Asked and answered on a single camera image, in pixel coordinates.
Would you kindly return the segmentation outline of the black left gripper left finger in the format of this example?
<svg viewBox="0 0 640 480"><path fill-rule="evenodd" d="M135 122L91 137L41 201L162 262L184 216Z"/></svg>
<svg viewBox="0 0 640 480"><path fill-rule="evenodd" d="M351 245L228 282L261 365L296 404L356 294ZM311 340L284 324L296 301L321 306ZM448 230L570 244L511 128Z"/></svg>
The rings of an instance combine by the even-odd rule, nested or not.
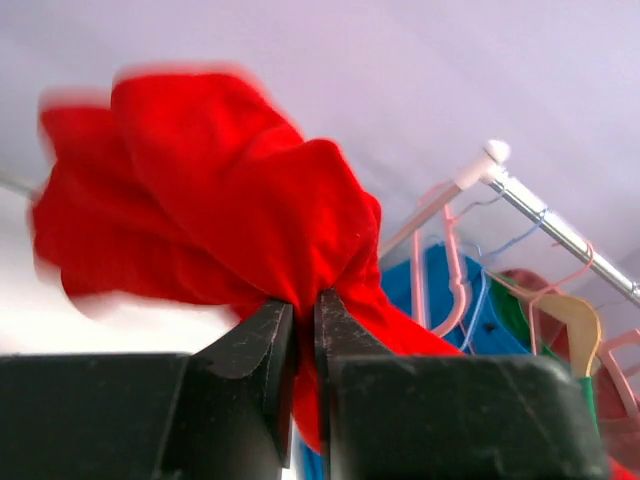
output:
<svg viewBox="0 0 640 480"><path fill-rule="evenodd" d="M1 360L5 479L277 479L289 461L291 306L205 349Z"/></svg>

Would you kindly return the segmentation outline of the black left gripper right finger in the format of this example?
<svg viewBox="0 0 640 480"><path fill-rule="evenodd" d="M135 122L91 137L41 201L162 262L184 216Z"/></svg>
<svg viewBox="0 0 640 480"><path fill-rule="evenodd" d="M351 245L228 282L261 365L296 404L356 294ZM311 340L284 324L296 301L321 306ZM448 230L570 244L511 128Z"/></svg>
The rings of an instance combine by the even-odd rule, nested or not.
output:
<svg viewBox="0 0 640 480"><path fill-rule="evenodd" d="M578 383L536 356L399 356L325 291L314 308L330 479L607 479Z"/></svg>

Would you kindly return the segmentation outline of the light blue wire hanger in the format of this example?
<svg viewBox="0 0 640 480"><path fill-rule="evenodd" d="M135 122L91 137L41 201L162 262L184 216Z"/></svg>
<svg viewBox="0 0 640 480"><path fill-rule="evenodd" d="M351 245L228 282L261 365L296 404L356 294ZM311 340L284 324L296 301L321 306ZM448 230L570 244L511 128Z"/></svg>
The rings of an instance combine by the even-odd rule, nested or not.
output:
<svg viewBox="0 0 640 480"><path fill-rule="evenodd" d="M491 251L489 253L486 254L487 260L483 261L481 260L481 265L479 267L479 278L480 278L480 292L476 301L476 304L472 310L472 315L471 315L471 320L468 322L467 324L467 329L465 330L465 336L464 336L464 340L462 342L462 345L460 347L460 349L463 352L466 353L471 353L472 352L472 340L473 340L473 336L474 336L474 331L476 329L476 326L479 322L479 318L481 316L483 307L484 307L484 303L488 297L488 293L489 293L489 286L488 286L488 281L486 279L486 275L485 275L485 267L492 265L495 262L495 258L497 256L500 256L504 251L508 250L509 248L511 248L513 245L515 245L516 243L524 240L526 237L530 236L537 228L539 228L543 222L543 220L545 219L545 216L547 214L547 212L549 211L549 208L544 208L543 210L541 210L540 212L538 212L536 214L536 222L534 223L534 226L531 227L529 230L527 230L525 233L517 236L517 237L513 237L512 239L510 239L508 242L506 242L504 245L502 245L501 247L497 248L494 251Z"/></svg>

